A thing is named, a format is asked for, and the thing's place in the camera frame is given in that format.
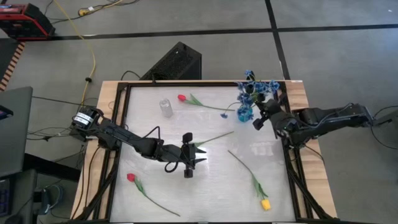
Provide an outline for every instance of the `black box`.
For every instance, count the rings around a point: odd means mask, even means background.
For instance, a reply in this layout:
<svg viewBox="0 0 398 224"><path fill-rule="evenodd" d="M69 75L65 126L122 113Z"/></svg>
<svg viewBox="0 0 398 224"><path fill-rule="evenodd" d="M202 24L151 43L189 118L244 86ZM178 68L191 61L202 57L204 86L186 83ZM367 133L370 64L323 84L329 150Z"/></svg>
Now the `black box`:
<svg viewBox="0 0 398 224"><path fill-rule="evenodd" d="M152 79L201 80L201 53L178 42L141 78Z"/></svg>

